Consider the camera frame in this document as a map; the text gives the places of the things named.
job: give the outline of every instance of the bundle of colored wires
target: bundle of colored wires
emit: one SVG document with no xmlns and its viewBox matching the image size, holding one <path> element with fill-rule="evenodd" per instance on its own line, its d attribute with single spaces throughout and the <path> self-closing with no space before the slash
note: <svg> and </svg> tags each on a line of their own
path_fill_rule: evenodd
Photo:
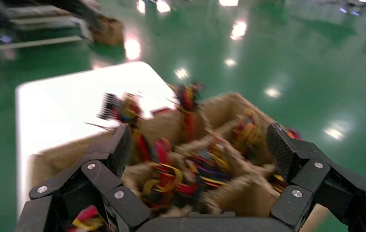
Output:
<svg viewBox="0 0 366 232">
<path fill-rule="evenodd" d="M 215 139 L 207 149 L 189 153 L 186 164 L 194 175 L 199 176 L 206 189 L 219 188 L 231 180 L 231 167 L 226 151 L 218 139 Z M 190 192 L 194 193 L 198 186 L 199 183 L 192 185 Z"/>
<path fill-rule="evenodd" d="M 247 149 L 260 140 L 258 132 L 258 116 L 251 109 L 245 110 L 234 128 L 233 147 L 245 156 Z"/>
<path fill-rule="evenodd" d="M 72 225 L 85 231 L 96 231 L 103 225 L 103 219 L 100 217 L 97 208 L 94 205 L 80 211 L 79 215 L 73 221 Z"/>
<path fill-rule="evenodd" d="M 137 100 L 137 96 L 126 93 L 123 100 L 114 94 L 106 93 L 103 97 L 101 112 L 98 118 L 104 120 L 114 119 L 122 123 L 127 123 L 133 132 L 133 149 L 137 149 L 142 162 L 151 160 L 152 152 L 150 146 L 137 127 L 142 110 Z"/>
<path fill-rule="evenodd" d="M 178 110 L 181 112 L 181 142 L 188 143 L 194 140 L 195 117 L 193 112 L 198 107 L 197 100 L 202 87 L 199 84 L 169 86 L 176 94 L 179 105 Z"/>
<path fill-rule="evenodd" d="M 152 209 L 162 209 L 170 205 L 176 187 L 183 181 L 183 174 L 169 164 L 167 152 L 171 145 L 166 139 L 158 139 L 154 147 L 159 163 L 154 168 L 154 178 L 143 186 L 143 201 Z"/>
</svg>

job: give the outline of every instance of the black plastic part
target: black plastic part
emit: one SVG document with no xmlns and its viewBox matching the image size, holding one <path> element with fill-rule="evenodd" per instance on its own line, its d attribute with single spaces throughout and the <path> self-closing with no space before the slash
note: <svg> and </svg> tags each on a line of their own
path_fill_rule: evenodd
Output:
<svg viewBox="0 0 366 232">
<path fill-rule="evenodd" d="M 328 178 L 315 194 L 315 202 L 327 207 L 337 218 L 348 210 L 354 195 L 334 178 Z"/>
<path fill-rule="evenodd" d="M 305 188 L 308 191 L 316 192 L 331 168 L 321 160 L 311 159 L 291 181 L 293 185 Z"/>
<path fill-rule="evenodd" d="M 48 196 L 25 203 L 15 232 L 59 232 L 58 224 L 52 209 L 52 196 Z"/>
<path fill-rule="evenodd" d="M 292 232 L 269 217 L 158 217 L 137 232 Z"/>
<path fill-rule="evenodd" d="M 270 217 L 297 231 L 307 219 L 312 198 L 312 192 L 306 189 L 295 185 L 287 186 L 271 208 Z"/>
<path fill-rule="evenodd" d="M 315 144 L 291 138 L 278 123 L 267 128 L 267 146 L 277 171 L 289 184 L 310 159 L 316 159 L 327 163 L 339 181 L 351 186 L 355 194 L 366 193 L 366 178 L 335 164 Z"/>
<path fill-rule="evenodd" d="M 64 185 L 70 183 L 70 179 L 76 175 L 80 167 L 90 160 L 100 160 L 116 176 L 121 177 L 131 155 L 132 134 L 130 128 L 122 124 L 118 127 L 116 133 L 109 139 L 103 139 L 101 142 L 89 147 L 80 161 L 69 170 L 60 172 L 56 177 L 45 180 L 38 186 L 32 188 L 29 197 L 37 199 L 53 194 L 62 195 Z M 47 186 L 47 190 L 38 193 L 37 189 L 41 186 Z"/>
<path fill-rule="evenodd" d="M 127 226 L 128 231 L 135 231 L 150 217 L 150 209 L 130 189 L 123 187 L 123 183 L 109 169 L 98 160 L 83 164 L 82 172 L 103 197 L 107 218 L 116 218 L 109 223 L 119 227 L 119 219 Z"/>
</svg>

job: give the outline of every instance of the metal frame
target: metal frame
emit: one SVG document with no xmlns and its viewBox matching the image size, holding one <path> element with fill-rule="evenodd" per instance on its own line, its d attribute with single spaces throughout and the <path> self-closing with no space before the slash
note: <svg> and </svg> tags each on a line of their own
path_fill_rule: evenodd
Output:
<svg viewBox="0 0 366 232">
<path fill-rule="evenodd" d="M 23 26 L 31 25 L 32 29 L 41 29 L 41 28 L 48 28 L 48 26 L 45 26 L 45 25 L 42 26 L 42 24 L 65 21 L 65 20 L 72 20 L 73 25 L 78 25 L 81 30 L 82 36 L 65 36 L 65 37 L 45 39 L 45 40 L 0 44 L 0 51 L 5 50 L 5 49 L 17 49 L 17 48 L 33 47 L 33 46 L 41 46 L 41 45 L 49 45 L 49 44 L 76 42 L 76 41 L 81 41 L 83 39 L 86 39 L 88 44 L 93 43 L 92 33 L 88 29 L 85 21 L 80 18 L 73 17 L 72 15 L 12 19 L 11 22 L 16 24 L 18 27 L 19 27 L 19 25 L 23 25 Z"/>
</svg>

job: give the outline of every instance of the cardboard divider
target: cardboard divider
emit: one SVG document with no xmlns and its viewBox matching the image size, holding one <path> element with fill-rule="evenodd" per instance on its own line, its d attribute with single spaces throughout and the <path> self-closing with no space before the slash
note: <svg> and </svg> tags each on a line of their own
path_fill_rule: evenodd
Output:
<svg viewBox="0 0 366 232">
<path fill-rule="evenodd" d="M 233 179 L 227 185 L 203 194 L 202 201 L 206 210 L 211 214 L 228 210 L 234 211 L 237 216 L 267 217 L 279 197 L 279 193 L 266 180 L 275 170 L 273 164 L 263 167 L 253 165 L 216 133 L 178 147 L 176 151 L 188 156 L 190 152 L 207 148 L 214 141 L 214 137 L 225 147 Z"/>
<path fill-rule="evenodd" d="M 204 113 L 204 118 L 207 119 L 207 130 L 217 132 L 228 141 L 238 117 L 245 110 L 252 110 L 257 124 L 256 134 L 260 138 L 254 144 L 255 153 L 258 154 L 254 164 L 262 166 L 273 162 L 265 145 L 265 135 L 268 126 L 275 121 L 258 109 L 258 107 L 251 104 L 238 93 L 227 93 L 204 101 L 200 108 Z"/>
<path fill-rule="evenodd" d="M 194 139 L 198 140 L 208 134 L 206 130 L 205 119 L 201 110 L 193 112 L 195 118 Z M 147 143 L 153 147 L 154 143 L 159 138 L 167 139 L 171 146 L 181 144 L 180 142 L 180 124 L 181 113 L 178 110 L 173 110 L 166 113 L 156 115 L 148 120 L 139 120 L 137 128 L 144 135 Z M 133 149 L 130 165 L 141 163 L 137 149 Z"/>
<path fill-rule="evenodd" d="M 190 172 L 184 164 L 182 155 L 175 152 L 169 152 L 167 153 L 167 157 L 170 161 L 170 166 L 179 169 L 186 181 L 193 180 Z M 124 186 L 130 188 L 136 196 L 141 197 L 144 184 L 148 180 L 154 178 L 154 167 L 156 165 L 157 164 L 154 162 L 144 162 L 133 166 L 127 166 L 121 178 Z"/>
<path fill-rule="evenodd" d="M 30 158 L 31 180 L 30 187 L 34 187 L 47 178 L 55 177 L 63 170 L 72 168 L 85 154 L 92 143 L 96 143 L 116 133 L 116 129 L 105 131 L 82 140 L 73 141 L 43 151 L 40 155 Z"/>
</svg>

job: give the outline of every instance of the metal screw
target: metal screw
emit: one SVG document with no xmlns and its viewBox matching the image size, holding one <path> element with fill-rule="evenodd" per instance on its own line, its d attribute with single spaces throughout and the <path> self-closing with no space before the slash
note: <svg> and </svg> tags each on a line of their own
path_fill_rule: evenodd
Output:
<svg viewBox="0 0 366 232">
<path fill-rule="evenodd" d="M 122 198 L 124 196 L 124 192 L 123 191 L 118 191 L 118 192 L 116 192 L 115 193 L 115 197 L 117 198 L 117 199 L 120 199 L 120 198 Z"/>
<path fill-rule="evenodd" d="M 38 188 L 38 190 L 36 190 L 38 193 L 42 193 L 45 192 L 47 190 L 47 186 L 42 186 L 40 188 Z"/>
<path fill-rule="evenodd" d="M 302 197 L 302 193 L 298 190 L 293 190 L 293 195 L 296 197 Z"/>
<path fill-rule="evenodd" d="M 317 168 L 323 168 L 323 164 L 322 163 L 314 163 L 314 165 Z"/>
</svg>

